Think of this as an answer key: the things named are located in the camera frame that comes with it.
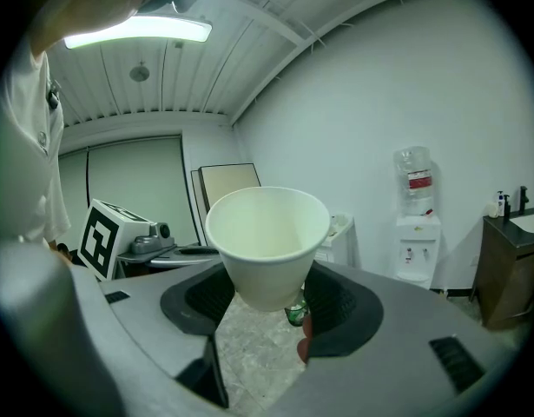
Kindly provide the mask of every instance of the sink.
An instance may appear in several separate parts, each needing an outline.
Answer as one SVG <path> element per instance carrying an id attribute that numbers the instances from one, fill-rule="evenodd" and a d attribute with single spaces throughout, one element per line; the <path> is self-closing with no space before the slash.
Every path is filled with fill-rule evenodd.
<path id="1" fill-rule="evenodd" d="M 519 216 L 518 218 L 513 218 L 510 221 L 526 232 L 534 233 L 534 215 Z"/>

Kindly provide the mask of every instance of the floor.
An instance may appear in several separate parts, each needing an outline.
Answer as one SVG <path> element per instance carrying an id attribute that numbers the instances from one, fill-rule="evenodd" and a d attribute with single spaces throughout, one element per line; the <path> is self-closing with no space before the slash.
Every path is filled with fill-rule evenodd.
<path id="1" fill-rule="evenodd" d="M 448 301 L 481 322 L 477 299 L 450 297 Z M 524 324 L 494 334 L 508 348 L 519 349 L 529 328 Z M 305 370 L 296 350 L 302 338 L 302 329 L 291 326 L 283 310 L 259 312 L 235 295 L 216 330 L 231 414 L 254 417 L 284 394 Z"/>
<path id="2" fill-rule="evenodd" d="M 469 298 L 466 296 L 449 297 L 448 301 L 457 306 L 467 316 L 472 318 L 479 324 L 481 321 L 481 310 L 478 305 L 477 298 L 473 299 L 473 302 L 469 302 Z M 531 330 L 531 324 L 529 322 L 522 323 L 515 328 L 493 331 L 492 333 L 499 338 L 502 343 L 508 348 L 519 350 L 523 345 L 529 331 Z"/>

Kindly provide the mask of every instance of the faucet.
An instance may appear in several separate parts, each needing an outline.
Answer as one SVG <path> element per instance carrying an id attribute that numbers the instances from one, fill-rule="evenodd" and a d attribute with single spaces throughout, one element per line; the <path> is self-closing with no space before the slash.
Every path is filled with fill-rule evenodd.
<path id="1" fill-rule="evenodd" d="M 522 215 L 525 213 L 525 204 L 529 202 L 529 198 L 527 197 L 527 187 L 522 185 L 519 188 L 520 195 L 519 195 L 519 214 Z"/>

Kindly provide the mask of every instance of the bathroom vanity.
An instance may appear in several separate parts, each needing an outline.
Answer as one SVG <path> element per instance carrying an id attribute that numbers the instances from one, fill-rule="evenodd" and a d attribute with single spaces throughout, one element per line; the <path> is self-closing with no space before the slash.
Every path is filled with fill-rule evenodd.
<path id="1" fill-rule="evenodd" d="M 484 218 L 475 277 L 483 324 L 510 328 L 528 318 L 534 293 L 534 208 L 523 215 Z"/>

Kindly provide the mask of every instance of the ceiling light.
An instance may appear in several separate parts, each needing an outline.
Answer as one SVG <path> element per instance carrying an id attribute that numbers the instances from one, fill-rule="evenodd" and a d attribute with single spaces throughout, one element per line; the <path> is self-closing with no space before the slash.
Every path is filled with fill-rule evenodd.
<path id="1" fill-rule="evenodd" d="M 212 28 L 209 23 L 183 18 L 131 17 L 106 30 L 66 37 L 64 42 L 70 50 L 91 43 L 130 37 L 169 37 L 205 42 Z"/>

